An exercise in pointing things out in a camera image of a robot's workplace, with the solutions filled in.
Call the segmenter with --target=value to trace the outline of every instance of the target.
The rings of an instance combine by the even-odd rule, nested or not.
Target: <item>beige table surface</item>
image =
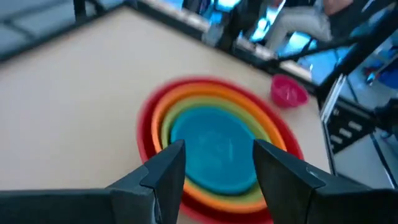
[[[106,187],[120,179],[142,164],[142,102],[186,74],[232,80],[264,99],[271,84],[263,72],[128,9],[2,65],[0,190]],[[275,110],[305,160],[329,172],[316,100]]]

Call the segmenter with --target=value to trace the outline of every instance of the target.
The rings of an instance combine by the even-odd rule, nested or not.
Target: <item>metal frame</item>
[[[159,22],[167,24],[168,26],[180,32],[183,32],[184,34],[187,34],[197,41],[201,41],[201,37],[205,32],[205,29],[203,28],[203,23],[192,25],[187,22],[189,21],[191,16],[194,16],[194,14],[188,13],[186,14],[187,18],[185,20],[181,20],[177,19],[174,16],[176,12],[170,13],[170,8],[166,6],[165,3],[158,2],[158,0],[126,1],[106,11],[104,14],[82,18],[76,23],[62,30],[58,30],[53,34],[36,39],[33,42],[23,45],[16,50],[0,54],[0,63],[5,62],[20,54],[23,54],[24,52],[34,49],[42,44],[45,44],[52,39],[56,39],[57,37],[66,34],[67,32],[70,32],[71,30],[78,29],[81,26],[87,26],[88,24],[90,24],[91,21],[100,19],[122,7],[128,7],[135,10],[136,12],[140,12],[146,16],[157,19]],[[386,15],[371,35],[361,37],[358,44],[353,47],[353,49],[349,52],[345,59],[329,74],[329,76],[321,85],[316,85],[312,82],[309,82],[308,80],[298,77],[287,71],[286,69],[280,67],[280,60],[288,60],[286,58],[273,60],[273,62],[276,63],[268,63],[267,66],[265,66],[264,64],[259,65],[258,63],[253,62],[253,58],[256,58],[257,61],[264,61],[264,59],[255,56],[256,50],[251,49],[250,47],[236,49],[234,52],[226,52],[226,54],[230,54],[231,56],[236,57],[252,65],[253,67],[263,70],[270,75],[274,75],[276,73],[284,73],[291,76],[292,78],[300,82],[310,94],[317,97],[319,108],[321,108],[325,104],[326,96],[329,94],[334,82],[336,82],[338,77],[341,74],[343,74],[344,77],[350,74],[368,55],[373,52],[375,48],[377,48],[398,28],[398,20],[396,20],[396,17],[398,17],[397,9]],[[323,129],[325,132],[326,151],[330,161],[331,173],[337,175],[333,162],[334,153],[343,150],[345,147],[361,139],[363,136],[372,133],[375,127],[381,129],[385,129],[386,127],[382,126],[382,124],[377,123],[372,111],[363,108],[361,105],[355,102],[349,101],[342,97],[338,97],[337,99],[335,99],[335,103],[331,102],[331,105],[334,105],[335,109],[331,111],[330,119],[328,121],[325,120],[325,122],[323,123]],[[357,131],[355,129],[352,129],[350,121],[362,126],[363,128]],[[341,137],[341,128],[349,129],[352,134],[351,137]],[[335,140],[333,140],[333,137],[331,136],[339,136],[343,139],[343,143],[337,145]]]

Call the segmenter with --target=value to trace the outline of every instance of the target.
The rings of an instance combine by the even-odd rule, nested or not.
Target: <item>orange bowl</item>
[[[260,107],[258,107],[257,104],[252,102],[249,98],[237,91],[226,88],[225,86],[212,83],[191,83],[181,85],[173,90],[170,90],[162,97],[162,99],[156,105],[151,123],[152,142],[154,144],[156,153],[159,153],[162,150],[160,141],[160,127],[162,125],[165,114],[176,102],[186,97],[195,95],[218,96],[241,106],[247,112],[252,114],[255,119],[261,124],[266,133],[269,135],[272,143],[278,148],[286,151],[286,146],[282,139],[282,136],[280,135],[273,121],[268,117],[265,112],[263,112],[263,110],[261,110]],[[202,191],[198,187],[194,186],[188,178],[185,178],[184,191],[191,195],[193,198],[197,199],[199,202],[217,210],[222,210],[226,212],[251,213],[262,210],[267,206],[264,200],[247,204],[227,203],[217,200],[209,195],[203,194]]]

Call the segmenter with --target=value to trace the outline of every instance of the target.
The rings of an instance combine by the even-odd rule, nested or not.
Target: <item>floor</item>
[[[24,29],[29,30],[36,37],[47,35],[59,28],[62,28],[75,21],[73,15],[73,4],[72,0],[14,0],[0,2],[0,21],[2,18],[7,17],[21,9],[26,9],[32,6],[38,6],[41,4],[47,4],[49,2],[60,2],[59,5],[40,13],[31,14],[29,16],[22,16],[15,19],[15,24],[21,26]],[[120,3],[122,0],[101,0],[106,6]],[[165,0],[175,7],[181,7],[182,0]],[[220,0],[220,4],[224,7],[233,6],[237,0]],[[93,9],[88,6],[88,14],[92,14]],[[275,18],[274,11],[268,13],[271,21]],[[221,18],[219,14],[213,14],[211,17],[212,21],[217,21]],[[264,35],[264,31],[261,29],[264,27],[265,22],[260,21],[259,30],[254,34],[254,38],[261,38]],[[16,46],[28,43],[27,37],[19,34],[14,30],[10,30],[4,24],[0,23],[0,52],[6,52],[13,49]],[[308,41],[308,37],[302,34],[295,34],[289,41],[286,47],[286,52],[294,52],[300,50]],[[339,49],[338,54],[340,57],[344,57],[349,49]],[[373,61],[372,58],[367,59],[363,65],[368,65]],[[323,52],[316,55],[306,57],[302,63],[304,65],[313,64],[313,80],[315,83],[321,83],[323,79],[333,70],[336,58],[332,51]],[[364,83],[364,76],[361,73],[361,67],[359,66],[356,71],[350,74],[349,81],[352,83],[354,92],[358,97],[359,103],[362,105],[373,108],[378,105],[383,105],[392,96],[398,96],[398,92],[391,90],[390,88],[376,82],[372,86],[367,86]],[[341,95],[346,98],[354,99],[353,94],[346,84]],[[394,178],[398,179],[398,142],[395,139],[388,139],[384,141],[379,137],[380,131],[377,131],[374,136],[376,141],[380,145],[381,151],[386,158],[386,161],[394,174]],[[386,175],[386,171],[382,166],[381,161],[378,159],[375,148],[372,146],[370,137],[356,142],[346,150],[338,153],[335,156],[335,162],[338,172],[353,179],[366,184],[374,188],[391,188],[391,181]]]

